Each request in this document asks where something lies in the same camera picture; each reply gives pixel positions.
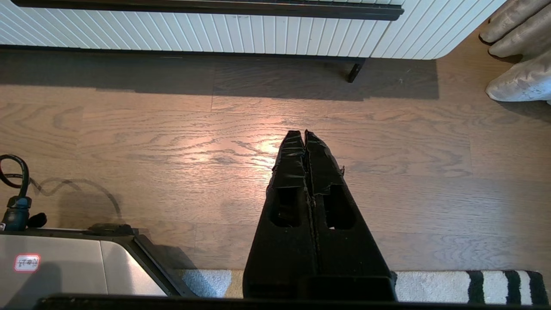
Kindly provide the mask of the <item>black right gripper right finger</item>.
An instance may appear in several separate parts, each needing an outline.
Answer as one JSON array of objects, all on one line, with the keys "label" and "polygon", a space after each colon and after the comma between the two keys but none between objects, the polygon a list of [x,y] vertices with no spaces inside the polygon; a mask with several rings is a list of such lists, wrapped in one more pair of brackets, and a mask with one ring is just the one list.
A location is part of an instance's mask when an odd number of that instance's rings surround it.
[{"label": "black right gripper right finger", "polygon": [[395,301],[394,280],[328,145],[305,131],[316,298]]}]

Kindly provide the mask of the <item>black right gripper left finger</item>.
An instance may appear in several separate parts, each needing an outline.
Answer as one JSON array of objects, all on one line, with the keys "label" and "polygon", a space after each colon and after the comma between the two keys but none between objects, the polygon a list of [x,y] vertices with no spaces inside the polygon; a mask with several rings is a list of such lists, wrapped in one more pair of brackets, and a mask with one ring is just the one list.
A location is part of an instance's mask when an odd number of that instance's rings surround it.
[{"label": "black right gripper left finger", "polygon": [[246,263],[245,298],[295,299],[299,283],[315,274],[305,151],[301,133],[288,131],[279,147]]}]

